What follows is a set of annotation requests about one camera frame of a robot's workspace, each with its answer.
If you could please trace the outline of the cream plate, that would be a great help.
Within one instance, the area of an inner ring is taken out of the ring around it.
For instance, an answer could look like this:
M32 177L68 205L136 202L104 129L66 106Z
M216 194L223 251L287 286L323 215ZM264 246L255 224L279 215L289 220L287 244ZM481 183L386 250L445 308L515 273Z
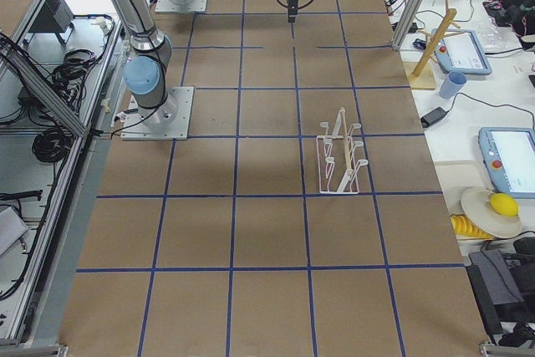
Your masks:
M508 217L494 210L491 196L497 194L482 187L465 190L461 196L461 208L466 217L482 231L493 237L507 238L518 235L522 224L518 215Z

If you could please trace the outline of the yellow lemon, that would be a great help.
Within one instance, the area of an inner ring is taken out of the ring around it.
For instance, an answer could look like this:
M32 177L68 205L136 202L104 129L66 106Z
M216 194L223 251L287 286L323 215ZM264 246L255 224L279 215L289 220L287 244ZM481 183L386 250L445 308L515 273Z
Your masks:
M514 198L505 193L493 193L489 196L492 209L505 217L517 217L519 206Z

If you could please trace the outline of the near teach pendant tablet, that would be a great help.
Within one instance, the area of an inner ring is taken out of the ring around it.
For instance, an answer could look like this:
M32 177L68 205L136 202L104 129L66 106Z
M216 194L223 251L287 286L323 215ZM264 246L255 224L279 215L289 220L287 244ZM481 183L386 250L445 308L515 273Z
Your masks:
M491 182L513 198L534 198L534 130L483 127L478 143Z

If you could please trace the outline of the far teach pendant tablet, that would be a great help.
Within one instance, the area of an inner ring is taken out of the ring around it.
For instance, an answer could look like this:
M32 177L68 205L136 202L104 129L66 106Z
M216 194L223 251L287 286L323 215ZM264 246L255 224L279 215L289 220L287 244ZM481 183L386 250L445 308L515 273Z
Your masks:
M492 67L479 42L470 29L448 29L436 45L434 55L445 73L460 72L472 75L490 75Z

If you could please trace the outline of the teach pendant tablet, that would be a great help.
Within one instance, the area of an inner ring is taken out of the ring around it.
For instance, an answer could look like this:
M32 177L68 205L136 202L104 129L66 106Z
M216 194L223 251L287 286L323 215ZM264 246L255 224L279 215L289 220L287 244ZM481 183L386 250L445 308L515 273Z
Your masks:
M478 143L491 182L513 198L534 198L534 130L483 127Z
M490 75L492 67L479 42L470 29L448 29L436 45L434 55L445 73L460 72L472 75Z

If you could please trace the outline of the blue cup on desk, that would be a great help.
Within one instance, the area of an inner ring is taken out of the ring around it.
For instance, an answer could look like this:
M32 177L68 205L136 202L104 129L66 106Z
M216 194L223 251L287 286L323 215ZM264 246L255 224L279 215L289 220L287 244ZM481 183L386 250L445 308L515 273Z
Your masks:
M457 71L450 72L444 79L440 89L439 96L442 99L449 99L456 95L466 84L466 76Z

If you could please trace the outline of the wooden mug tree stand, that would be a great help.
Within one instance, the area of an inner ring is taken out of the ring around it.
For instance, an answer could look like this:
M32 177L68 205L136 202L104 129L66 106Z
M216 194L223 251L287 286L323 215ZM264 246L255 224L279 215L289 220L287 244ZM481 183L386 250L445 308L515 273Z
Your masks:
M416 62L404 62L404 69L406 77L409 81L412 89L435 89L436 81L433 74L433 70L429 65L429 60L433 59L437 62L434 52L437 45L444 37L454 36L455 33L447 33L446 31L450 26L460 28L460 26L454 22L456 16L456 10L449 7L448 0L446 0L446 12L445 17L442 19L439 27L434 33L428 33L425 30L420 32L425 35L426 49L421 55L420 60Z

